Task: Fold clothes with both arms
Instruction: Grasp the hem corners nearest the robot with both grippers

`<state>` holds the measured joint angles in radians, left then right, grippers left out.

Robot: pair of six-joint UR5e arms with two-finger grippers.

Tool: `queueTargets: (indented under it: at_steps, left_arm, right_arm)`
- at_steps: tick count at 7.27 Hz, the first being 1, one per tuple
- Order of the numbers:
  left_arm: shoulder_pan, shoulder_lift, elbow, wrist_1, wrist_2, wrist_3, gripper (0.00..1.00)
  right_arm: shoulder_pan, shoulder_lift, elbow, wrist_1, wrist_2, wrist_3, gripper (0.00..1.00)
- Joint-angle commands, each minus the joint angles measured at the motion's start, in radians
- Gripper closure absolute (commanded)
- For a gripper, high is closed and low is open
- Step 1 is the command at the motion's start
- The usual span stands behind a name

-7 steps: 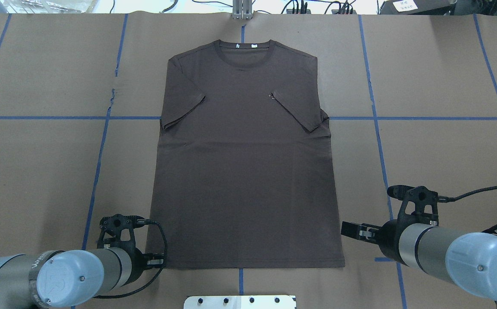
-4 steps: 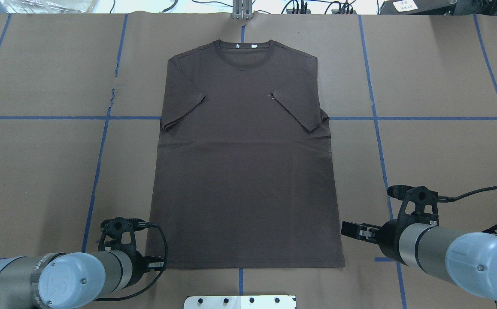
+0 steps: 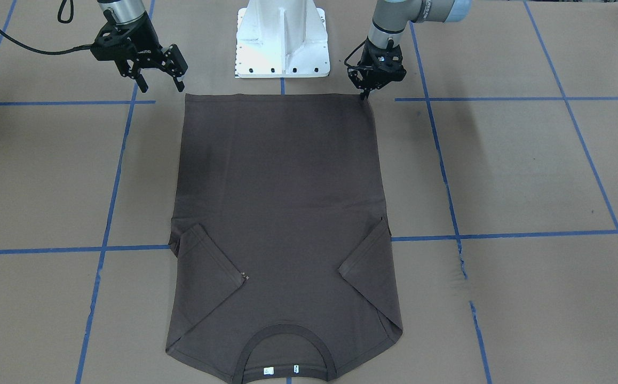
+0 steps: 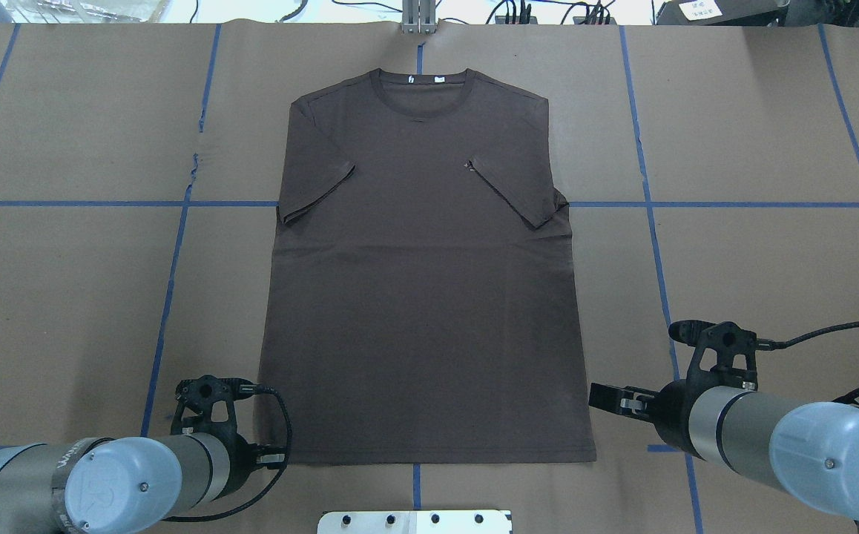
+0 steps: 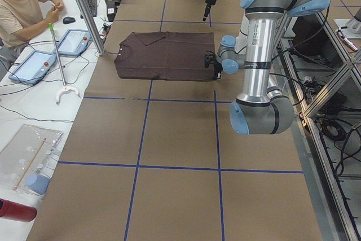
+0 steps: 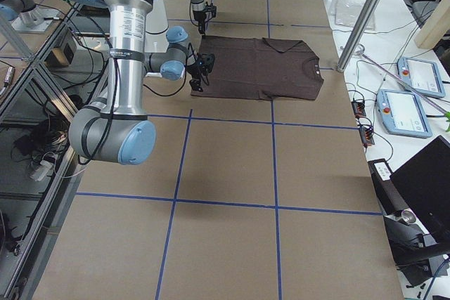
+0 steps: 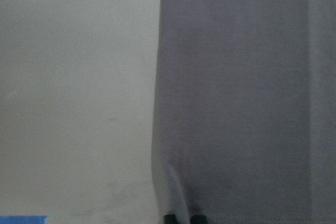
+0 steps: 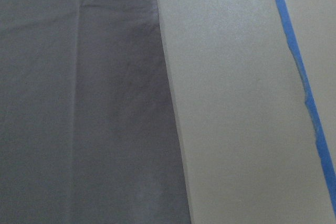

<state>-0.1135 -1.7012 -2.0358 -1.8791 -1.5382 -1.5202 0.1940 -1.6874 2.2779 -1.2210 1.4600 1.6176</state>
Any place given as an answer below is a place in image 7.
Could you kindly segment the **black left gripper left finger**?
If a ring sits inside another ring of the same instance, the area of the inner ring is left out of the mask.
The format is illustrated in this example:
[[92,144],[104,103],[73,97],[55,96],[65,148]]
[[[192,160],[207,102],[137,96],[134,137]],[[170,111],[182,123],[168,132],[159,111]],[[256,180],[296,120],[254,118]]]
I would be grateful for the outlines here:
[[169,214],[163,217],[164,224],[175,224],[175,215]]

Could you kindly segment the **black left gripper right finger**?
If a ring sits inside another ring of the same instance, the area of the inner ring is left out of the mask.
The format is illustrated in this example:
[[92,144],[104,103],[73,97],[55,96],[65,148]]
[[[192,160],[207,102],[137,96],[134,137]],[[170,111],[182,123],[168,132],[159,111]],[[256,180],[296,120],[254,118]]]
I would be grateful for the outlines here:
[[205,215],[194,215],[191,217],[191,224],[207,224],[207,217]]

